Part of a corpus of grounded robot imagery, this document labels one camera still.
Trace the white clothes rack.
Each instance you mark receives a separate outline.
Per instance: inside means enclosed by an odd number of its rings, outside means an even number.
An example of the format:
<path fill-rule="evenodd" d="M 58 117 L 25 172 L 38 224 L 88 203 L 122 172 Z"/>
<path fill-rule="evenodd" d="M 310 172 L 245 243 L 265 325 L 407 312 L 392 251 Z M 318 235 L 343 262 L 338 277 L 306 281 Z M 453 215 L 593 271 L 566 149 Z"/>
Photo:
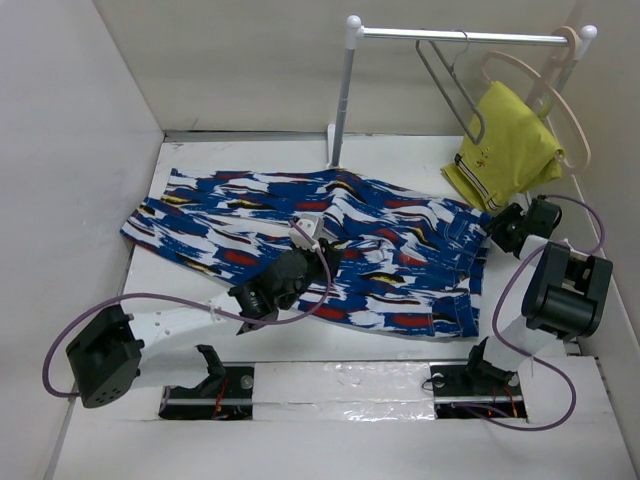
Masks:
<path fill-rule="evenodd" d="M 341 166 L 341 152 L 345 133 L 345 125 L 347 118 L 349 93 L 352 81 L 352 72 L 355 61 L 355 52 L 358 43 L 364 39 L 381 39 L 381 40 L 412 40 L 414 48 L 418 54 L 423 66 L 431 76 L 440 94 L 446 101 L 454 117 L 463 128 L 473 143 L 479 143 L 486 133 L 486 121 L 484 115 L 478 109 L 476 102 L 471 98 L 468 91 L 460 82 L 455 73 L 455 63 L 449 62 L 439 49 L 440 42 L 462 43 L 464 46 L 471 44 L 487 44 L 487 45 L 531 45 L 544 47 L 563 47 L 567 45 L 567 41 L 562 39 L 558 34 L 537 35 L 537 34 L 518 34 L 518 33 L 490 33 L 490 32 L 471 32 L 468 30 L 433 30 L 433 29 L 406 29 L 406 28 L 382 28 L 369 27 L 363 24 L 362 19 L 357 15 L 351 15 L 346 20 L 346 38 L 344 50 L 344 62 L 341 73 L 340 93 L 338 99 L 337 113 L 335 121 L 327 127 L 327 167 L 337 169 Z M 472 113 L 479 120 L 479 131 L 474 134 L 468 128 L 462 119 L 459 111 L 454 106 L 450 96 L 444 89 L 441 80 L 435 74 L 433 68 L 429 64 L 424 52 L 421 49 L 421 43 L 428 42 L 441 64 L 447 71 L 447 74 L 456 85 L 458 91 L 462 94 Z"/>

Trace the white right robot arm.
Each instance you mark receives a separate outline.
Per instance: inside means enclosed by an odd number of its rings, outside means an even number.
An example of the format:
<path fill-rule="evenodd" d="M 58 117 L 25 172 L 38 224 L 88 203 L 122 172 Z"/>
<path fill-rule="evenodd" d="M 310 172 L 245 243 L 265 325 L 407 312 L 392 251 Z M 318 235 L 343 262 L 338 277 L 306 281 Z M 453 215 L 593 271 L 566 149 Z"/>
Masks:
<path fill-rule="evenodd" d="M 519 271 L 535 271 L 520 315 L 472 348 L 462 381 L 473 393 L 507 385 L 524 359 L 555 340 L 589 337 L 601 323 L 613 263 L 550 240 L 562 219 L 552 198 L 539 195 L 528 209 L 511 204 L 487 226 L 493 243 L 521 261 Z"/>

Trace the beige wooden hanger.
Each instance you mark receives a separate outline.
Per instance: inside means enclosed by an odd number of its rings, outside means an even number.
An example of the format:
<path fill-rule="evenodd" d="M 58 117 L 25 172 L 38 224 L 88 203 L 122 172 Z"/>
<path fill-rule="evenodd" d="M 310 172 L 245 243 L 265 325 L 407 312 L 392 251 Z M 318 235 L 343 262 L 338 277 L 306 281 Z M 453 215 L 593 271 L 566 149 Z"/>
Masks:
<path fill-rule="evenodd" d="M 558 162 L 566 170 L 577 173 L 584 170 L 591 163 L 592 153 L 582 126 L 561 95 L 561 91 L 568 83 L 569 77 L 579 61 L 585 56 L 592 41 L 598 36 L 598 29 L 595 25 L 585 25 L 576 31 L 572 27 L 561 26 L 554 31 L 554 34 L 558 34 L 562 39 L 566 40 L 567 45 L 557 47 L 558 53 L 551 53 L 547 57 L 541 72 L 512 55 L 495 50 L 488 51 L 483 55 L 480 71 L 483 79 L 487 83 L 491 83 L 492 79 L 486 72 L 487 63 L 490 60 L 501 61 L 514 67 L 533 81 L 533 87 L 525 103 L 548 127 L 551 127 L 548 117 L 554 108 L 568 122 L 569 130 L 580 147 L 580 153 L 571 156 L 567 154 L 559 156 Z"/>

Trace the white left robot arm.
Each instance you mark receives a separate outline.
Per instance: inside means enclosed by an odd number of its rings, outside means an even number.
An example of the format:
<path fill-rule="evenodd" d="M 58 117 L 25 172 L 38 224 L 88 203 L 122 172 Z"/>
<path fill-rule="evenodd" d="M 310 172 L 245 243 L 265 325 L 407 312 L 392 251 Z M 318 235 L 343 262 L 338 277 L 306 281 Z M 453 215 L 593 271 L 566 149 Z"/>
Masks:
<path fill-rule="evenodd" d="M 281 311 L 291 309 L 312 284 L 328 286 L 335 279 L 342 258 L 322 239 L 317 251 L 293 247 L 200 307 L 143 314 L 128 314 L 120 304 L 102 308 L 66 348 L 82 405 L 100 408 L 132 389 L 178 384 L 182 349 L 203 358 L 182 387 L 205 397 L 216 394 L 226 372 L 210 338 L 279 324 Z"/>

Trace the yellow folded shorts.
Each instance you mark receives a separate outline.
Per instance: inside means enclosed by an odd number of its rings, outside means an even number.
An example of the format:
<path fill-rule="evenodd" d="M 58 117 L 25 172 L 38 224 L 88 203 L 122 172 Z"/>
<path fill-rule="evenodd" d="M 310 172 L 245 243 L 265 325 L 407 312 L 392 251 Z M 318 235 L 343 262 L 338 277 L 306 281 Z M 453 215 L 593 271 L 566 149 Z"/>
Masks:
<path fill-rule="evenodd" d="M 465 136 L 443 175 L 473 207 L 501 209 L 518 193 L 559 179 L 564 150 L 520 97 L 494 81 L 481 98 L 485 132 L 477 144 Z"/>

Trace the blue patterned trousers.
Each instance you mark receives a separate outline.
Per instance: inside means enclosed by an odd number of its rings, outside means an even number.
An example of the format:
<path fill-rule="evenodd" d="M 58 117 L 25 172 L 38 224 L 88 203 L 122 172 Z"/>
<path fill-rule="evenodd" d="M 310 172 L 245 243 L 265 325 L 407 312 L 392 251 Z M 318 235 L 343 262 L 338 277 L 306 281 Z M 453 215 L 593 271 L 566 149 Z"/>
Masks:
<path fill-rule="evenodd" d="M 415 338 L 479 333 L 489 216 L 347 170 L 310 173 L 175 169 L 121 232 L 134 245 L 237 285 L 292 246 L 291 224 L 322 223 L 336 273 L 295 302 L 302 312 L 371 332 Z"/>

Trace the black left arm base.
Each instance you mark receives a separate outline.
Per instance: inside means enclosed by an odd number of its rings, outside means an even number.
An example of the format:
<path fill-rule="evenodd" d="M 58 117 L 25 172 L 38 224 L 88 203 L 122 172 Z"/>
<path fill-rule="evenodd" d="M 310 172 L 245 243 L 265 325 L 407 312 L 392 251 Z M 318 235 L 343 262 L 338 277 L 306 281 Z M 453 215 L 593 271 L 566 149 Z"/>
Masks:
<path fill-rule="evenodd" d="M 207 376 L 196 386 L 165 386 L 158 416 L 163 420 L 253 419 L 254 363 L 224 364 L 210 345 L 197 345 Z"/>

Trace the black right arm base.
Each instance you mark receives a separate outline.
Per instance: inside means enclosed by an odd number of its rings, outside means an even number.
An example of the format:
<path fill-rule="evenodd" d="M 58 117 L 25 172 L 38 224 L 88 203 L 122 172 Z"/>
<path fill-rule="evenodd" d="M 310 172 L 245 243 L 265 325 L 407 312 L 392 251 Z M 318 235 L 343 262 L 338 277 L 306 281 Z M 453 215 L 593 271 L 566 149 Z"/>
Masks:
<path fill-rule="evenodd" d="M 487 340 L 466 360 L 430 362 L 421 388 L 433 394 L 437 419 L 526 419 L 518 374 L 484 359 Z"/>

